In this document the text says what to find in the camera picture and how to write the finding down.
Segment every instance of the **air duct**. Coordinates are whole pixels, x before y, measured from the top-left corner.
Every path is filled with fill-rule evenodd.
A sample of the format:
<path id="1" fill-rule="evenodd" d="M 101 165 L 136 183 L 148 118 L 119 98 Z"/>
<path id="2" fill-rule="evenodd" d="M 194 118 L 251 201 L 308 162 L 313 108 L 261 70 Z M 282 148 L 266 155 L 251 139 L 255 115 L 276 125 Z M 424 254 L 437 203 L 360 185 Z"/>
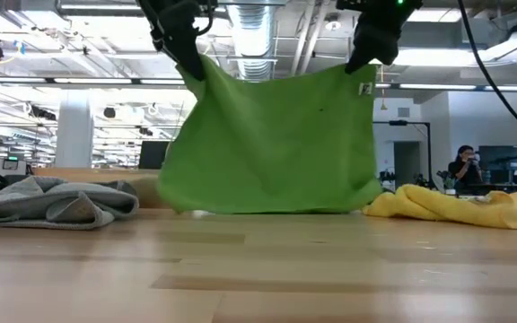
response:
<path id="1" fill-rule="evenodd" d="M 245 80 L 267 80 L 272 76 L 273 62 L 261 60 L 272 55 L 275 7 L 272 5 L 228 5 L 232 22 L 234 51 L 240 59 L 239 73 Z"/>

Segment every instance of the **gray cloth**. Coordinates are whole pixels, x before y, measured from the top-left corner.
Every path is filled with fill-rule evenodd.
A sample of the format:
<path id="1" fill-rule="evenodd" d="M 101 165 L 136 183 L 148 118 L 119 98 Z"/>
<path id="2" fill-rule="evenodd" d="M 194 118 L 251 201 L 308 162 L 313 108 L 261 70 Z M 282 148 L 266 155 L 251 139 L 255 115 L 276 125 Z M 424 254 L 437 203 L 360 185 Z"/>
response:
<path id="1" fill-rule="evenodd" d="M 0 226 L 91 230 L 129 219 L 138 207 L 125 181 L 68 183 L 34 176 L 0 191 Z"/>

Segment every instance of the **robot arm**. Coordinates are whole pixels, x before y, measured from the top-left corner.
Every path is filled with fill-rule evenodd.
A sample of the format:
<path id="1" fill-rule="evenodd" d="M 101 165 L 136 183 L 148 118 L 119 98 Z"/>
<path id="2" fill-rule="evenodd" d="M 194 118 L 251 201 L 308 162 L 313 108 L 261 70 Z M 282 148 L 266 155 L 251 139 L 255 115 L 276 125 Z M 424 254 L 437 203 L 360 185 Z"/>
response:
<path id="1" fill-rule="evenodd" d="M 422 0 L 337 0 L 337 9 L 361 12 L 346 72 L 351 74 L 375 58 L 391 65 L 399 55 L 402 26 L 421 6 Z"/>
<path id="2" fill-rule="evenodd" d="M 211 29 L 216 0 L 136 0 L 151 23 L 151 38 L 157 51 L 167 54 L 199 81 L 205 72 L 197 52 L 197 37 Z M 206 13 L 208 26 L 193 28 L 195 17 Z"/>
<path id="3" fill-rule="evenodd" d="M 136 1 L 151 23 L 157 51 L 167 54 L 199 81 L 204 80 L 196 40 L 210 29 L 217 0 Z M 337 9 L 361 12 L 355 29 L 355 49 L 345 71 L 351 74 L 375 58 L 391 65 L 399 54 L 402 26 L 421 6 L 422 0 L 337 0 Z M 199 31 L 193 28 L 193 22 L 202 13 L 208 15 L 209 25 Z"/>

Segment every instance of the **yellow towel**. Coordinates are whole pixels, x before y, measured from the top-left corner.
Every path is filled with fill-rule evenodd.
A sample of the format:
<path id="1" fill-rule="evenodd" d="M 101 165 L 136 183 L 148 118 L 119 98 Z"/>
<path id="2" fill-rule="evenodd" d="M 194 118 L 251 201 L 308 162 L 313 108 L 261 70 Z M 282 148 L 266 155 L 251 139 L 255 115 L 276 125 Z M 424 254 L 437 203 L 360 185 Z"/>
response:
<path id="1" fill-rule="evenodd" d="M 396 194 L 382 193 L 363 210 L 369 216 L 406 216 L 428 221 L 454 221 L 517 229 L 517 193 L 490 192 L 483 201 L 460 200 L 414 185 Z"/>

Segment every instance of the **green towel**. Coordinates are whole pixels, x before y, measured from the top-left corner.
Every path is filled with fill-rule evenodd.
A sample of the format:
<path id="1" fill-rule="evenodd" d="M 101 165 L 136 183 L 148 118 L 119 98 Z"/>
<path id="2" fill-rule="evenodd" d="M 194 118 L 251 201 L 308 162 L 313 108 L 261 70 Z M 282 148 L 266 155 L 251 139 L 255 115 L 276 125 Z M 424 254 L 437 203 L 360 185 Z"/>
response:
<path id="1" fill-rule="evenodd" d="M 374 177 L 374 66 L 249 83 L 208 57 L 203 65 L 203 82 L 178 67 L 198 102 L 159 176 L 159 193 L 174 209 L 338 213 L 381 193 Z"/>

